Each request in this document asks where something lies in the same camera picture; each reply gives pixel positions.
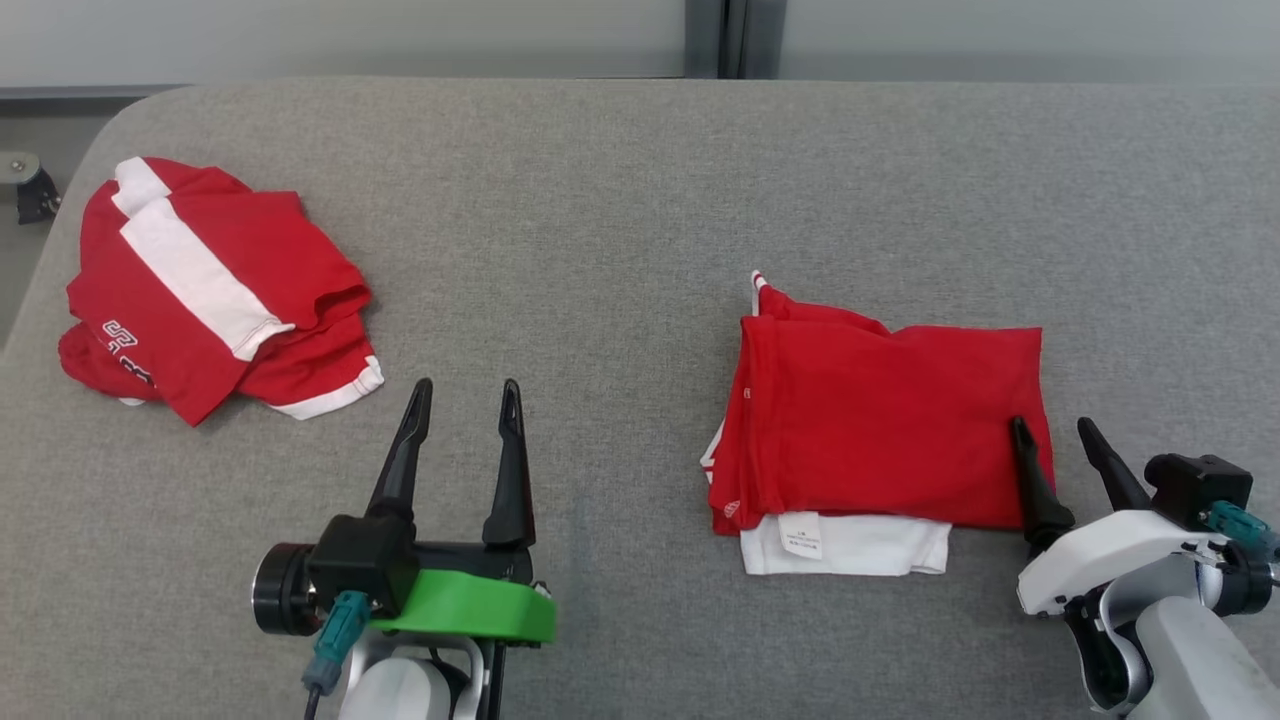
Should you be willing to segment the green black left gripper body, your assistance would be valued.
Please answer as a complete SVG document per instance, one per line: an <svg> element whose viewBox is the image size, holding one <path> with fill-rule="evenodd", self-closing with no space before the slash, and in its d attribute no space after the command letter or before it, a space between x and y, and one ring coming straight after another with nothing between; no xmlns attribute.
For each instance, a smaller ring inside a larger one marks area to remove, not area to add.
<svg viewBox="0 0 1280 720"><path fill-rule="evenodd" d="M417 543L420 573L402 612L372 619L384 633L457 635L507 644L549 644L558 609L534 578L529 550L475 543Z"/></svg>

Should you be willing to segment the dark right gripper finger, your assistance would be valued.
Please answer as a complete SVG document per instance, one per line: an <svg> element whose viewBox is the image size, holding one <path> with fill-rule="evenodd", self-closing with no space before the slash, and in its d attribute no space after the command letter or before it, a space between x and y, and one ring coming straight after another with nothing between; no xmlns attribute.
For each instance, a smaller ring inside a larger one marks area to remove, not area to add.
<svg viewBox="0 0 1280 720"><path fill-rule="evenodd" d="M1112 510L1149 510L1149 495L1096 423L1088 416L1080 416L1076 432L1089 465L1103 482Z"/></svg>
<svg viewBox="0 0 1280 720"><path fill-rule="evenodd" d="M1073 530L1074 514L1057 500L1039 462L1039 446L1023 416L1010 421L1021 533L1029 551L1046 551Z"/></svg>

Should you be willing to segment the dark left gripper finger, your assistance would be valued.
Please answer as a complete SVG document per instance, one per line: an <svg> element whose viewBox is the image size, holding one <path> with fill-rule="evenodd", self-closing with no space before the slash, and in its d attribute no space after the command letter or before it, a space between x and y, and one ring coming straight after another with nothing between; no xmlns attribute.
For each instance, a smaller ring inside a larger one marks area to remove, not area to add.
<svg viewBox="0 0 1280 720"><path fill-rule="evenodd" d="M433 406L433 382L415 383L381 473L367 503L366 518L398 518L413 521L413 495L419 452L428 438Z"/></svg>
<svg viewBox="0 0 1280 720"><path fill-rule="evenodd" d="M483 527L483 543L488 548L530 548L536 543L538 534L524 406L513 378L503 384L498 434L500 461L492 511Z"/></svg>

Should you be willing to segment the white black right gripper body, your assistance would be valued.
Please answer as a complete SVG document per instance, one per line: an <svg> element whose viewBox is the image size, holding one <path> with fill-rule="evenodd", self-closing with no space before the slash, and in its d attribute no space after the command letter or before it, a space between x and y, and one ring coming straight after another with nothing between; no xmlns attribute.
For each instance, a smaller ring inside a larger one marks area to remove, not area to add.
<svg viewBox="0 0 1280 720"><path fill-rule="evenodd" d="M1070 530L1034 557L1018 577L1018 600L1025 615L1060 615L1069 601L1130 571L1226 539L1185 530L1153 510L1120 510Z"/></svg>

